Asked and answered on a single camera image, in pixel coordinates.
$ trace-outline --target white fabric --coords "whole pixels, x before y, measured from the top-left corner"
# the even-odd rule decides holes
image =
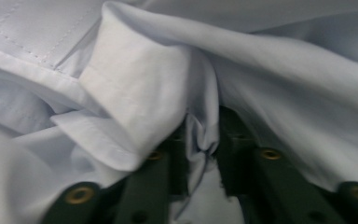
[[[186,116],[171,223],[242,223],[211,153],[218,106],[314,184],[358,181],[358,1],[0,0],[0,224],[110,186]]]

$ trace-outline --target cloth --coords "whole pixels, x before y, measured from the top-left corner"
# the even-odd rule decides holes
[[[184,118],[170,222],[243,223],[211,157],[219,105],[310,182],[358,181],[358,1],[0,0],[0,224],[118,182]]]

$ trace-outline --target wrinkled fabric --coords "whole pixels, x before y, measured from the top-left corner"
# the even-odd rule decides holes
[[[358,181],[358,1],[0,0],[0,224],[130,175],[186,121],[170,223],[243,223],[218,107],[309,180]]]

